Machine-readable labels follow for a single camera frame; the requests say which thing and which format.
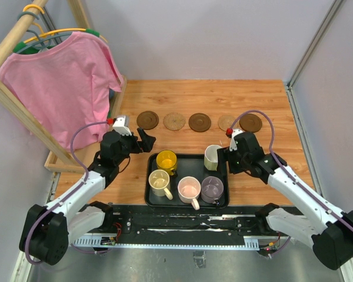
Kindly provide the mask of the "pale green octagonal mug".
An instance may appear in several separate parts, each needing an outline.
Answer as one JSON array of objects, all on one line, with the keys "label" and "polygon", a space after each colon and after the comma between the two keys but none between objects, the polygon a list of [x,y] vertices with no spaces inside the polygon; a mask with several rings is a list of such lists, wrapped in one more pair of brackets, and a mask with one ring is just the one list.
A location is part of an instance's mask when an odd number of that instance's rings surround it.
[{"label": "pale green octagonal mug", "polygon": [[209,145],[204,153],[204,166],[209,171],[217,171],[218,168],[218,149],[220,145]]}]

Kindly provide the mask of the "woven rattan coaster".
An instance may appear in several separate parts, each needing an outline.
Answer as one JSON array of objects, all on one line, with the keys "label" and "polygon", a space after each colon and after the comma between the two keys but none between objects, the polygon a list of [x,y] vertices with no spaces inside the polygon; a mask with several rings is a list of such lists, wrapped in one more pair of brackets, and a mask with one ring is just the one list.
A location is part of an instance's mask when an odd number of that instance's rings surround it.
[{"label": "woven rattan coaster", "polygon": [[222,115],[218,119],[218,126],[221,130],[226,132],[227,129],[230,128],[235,121],[236,121],[236,118],[234,116]]},{"label": "woven rattan coaster", "polygon": [[163,124],[168,130],[180,130],[185,125],[185,117],[180,113],[171,112],[164,117]]}]

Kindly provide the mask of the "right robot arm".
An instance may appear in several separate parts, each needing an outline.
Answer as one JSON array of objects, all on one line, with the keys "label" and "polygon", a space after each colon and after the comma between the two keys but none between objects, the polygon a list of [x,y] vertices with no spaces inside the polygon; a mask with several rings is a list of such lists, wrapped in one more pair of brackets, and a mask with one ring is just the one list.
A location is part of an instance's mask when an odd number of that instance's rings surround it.
[{"label": "right robot arm", "polygon": [[258,233],[267,235],[274,230],[300,241],[331,270],[353,258],[353,211],[346,213],[333,205],[303,182],[285,160],[266,154],[253,133],[227,129],[226,135],[231,141],[218,150],[219,167],[261,179],[302,213],[295,216],[276,204],[267,204],[255,214]]}]

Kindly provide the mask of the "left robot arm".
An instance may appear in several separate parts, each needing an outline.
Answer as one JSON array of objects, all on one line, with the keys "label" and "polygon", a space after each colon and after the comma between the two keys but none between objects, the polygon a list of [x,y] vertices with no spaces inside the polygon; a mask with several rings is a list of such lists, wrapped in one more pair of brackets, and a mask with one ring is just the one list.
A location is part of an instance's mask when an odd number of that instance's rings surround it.
[{"label": "left robot arm", "polygon": [[58,263],[76,239],[98,229],[106,233],[114,226],[113,209],[88,200],[105,190],[120,174],[119,166],[132,154],[148,153],[156,138],[141,128],[123,135],[114,129],[103,136],[100,150],[84,175],[64,194],[44,206],[33,205],[26,215],[19,249],[33,265]]}]

